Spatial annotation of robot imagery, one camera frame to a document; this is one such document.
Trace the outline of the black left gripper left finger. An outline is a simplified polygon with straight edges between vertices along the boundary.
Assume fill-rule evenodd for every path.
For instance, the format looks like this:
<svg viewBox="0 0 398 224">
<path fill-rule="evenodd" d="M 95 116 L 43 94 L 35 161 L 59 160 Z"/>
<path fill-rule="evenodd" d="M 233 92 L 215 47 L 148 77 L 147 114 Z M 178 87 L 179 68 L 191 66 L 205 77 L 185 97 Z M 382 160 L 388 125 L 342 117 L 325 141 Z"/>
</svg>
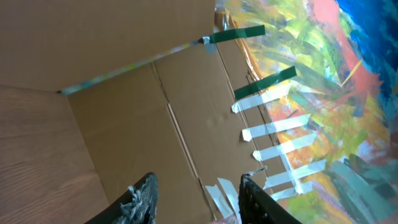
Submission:
<svg viewBox="0 0 398 224">
<path fill-rule="evenodd" d="M 86 224 L 155 224 L 158 198 L 158 179 L 148 172 Z"/>
</svg>

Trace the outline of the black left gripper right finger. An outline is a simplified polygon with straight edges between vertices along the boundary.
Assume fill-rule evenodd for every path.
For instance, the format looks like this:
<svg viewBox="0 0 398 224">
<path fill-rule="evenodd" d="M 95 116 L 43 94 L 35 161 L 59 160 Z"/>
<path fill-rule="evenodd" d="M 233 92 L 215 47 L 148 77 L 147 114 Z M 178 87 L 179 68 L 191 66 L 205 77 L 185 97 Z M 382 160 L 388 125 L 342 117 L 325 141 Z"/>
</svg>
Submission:
<svg viewBox="0 0 398 224">
<path fill-rule="evenodd" d="M 238 200 L 242 224 L 301 224 L 248 174 L 241 176 Z"/>
</svg>

